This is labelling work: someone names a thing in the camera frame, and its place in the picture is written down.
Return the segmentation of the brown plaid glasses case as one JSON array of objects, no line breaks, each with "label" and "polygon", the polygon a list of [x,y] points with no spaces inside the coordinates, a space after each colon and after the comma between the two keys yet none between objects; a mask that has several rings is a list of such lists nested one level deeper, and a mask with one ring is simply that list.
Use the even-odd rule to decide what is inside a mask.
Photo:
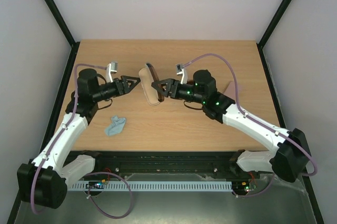
[{"label": "brown plaid glasses case", "polygon": [[148,104],[150,106],[157,106],[163,102],[165,97],[152,87],[152,83],[159,80],[154,66],[151,63],[145,63],[145,66],[140,69],[138,75]]}]

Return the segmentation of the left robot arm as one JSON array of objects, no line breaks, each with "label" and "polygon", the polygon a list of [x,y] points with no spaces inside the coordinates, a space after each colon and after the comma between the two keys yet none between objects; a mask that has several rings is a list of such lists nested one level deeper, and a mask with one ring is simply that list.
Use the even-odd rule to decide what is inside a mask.
[{"label": "left robot arm", "polygon": [[75,90],[59,128],[31,163],[18,168],[22,201],[56,209],[68,189],[94,170],[95,154],[81,154],[69,164],[65,164],[66,158],[99,110],[98,103],[130,93],[141,81],[139,77],[125,75],[112,78],[114,70],[110,65],[104,68],[105,76],[98,74],[97,69],[98,66],[85,64],[84,69],[74,70]]}]

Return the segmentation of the pink glasses case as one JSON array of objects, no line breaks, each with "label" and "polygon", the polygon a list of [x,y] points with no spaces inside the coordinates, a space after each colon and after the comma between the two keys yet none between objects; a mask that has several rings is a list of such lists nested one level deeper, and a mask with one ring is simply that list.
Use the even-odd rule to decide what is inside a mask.
[{"label": "pink glasses case", "polygon": [[[241,91],[244,90],[244,87],[240,84],[237,85],[237,91],[240,93]],[[223,92],[224,95],[230,97],[231,99],[235,100],[236,97],[236,88],[235,88],[235,83],[234,81],[230,81],[229,84],[227,85],[226,89]]]}]

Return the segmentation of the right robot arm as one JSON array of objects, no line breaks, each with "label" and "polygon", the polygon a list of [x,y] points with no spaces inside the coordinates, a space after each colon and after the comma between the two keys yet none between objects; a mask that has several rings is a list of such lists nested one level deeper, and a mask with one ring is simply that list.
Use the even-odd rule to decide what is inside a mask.
[{"label": "right robot arm", "polygon": [[216,80],[208,70],[193,74],[193,82],[164,79],[154,81],[152,88],[164,97],[199,103],[207,117],[232,126],[266,147],[266,151],[243,151],[231,162],[230,173],[239,178],[248,171],[274,172],[286,182],[295,182],[309,162],[303,131],[292,131],[270,124],[239,107],[230,97],[219,92]]}]

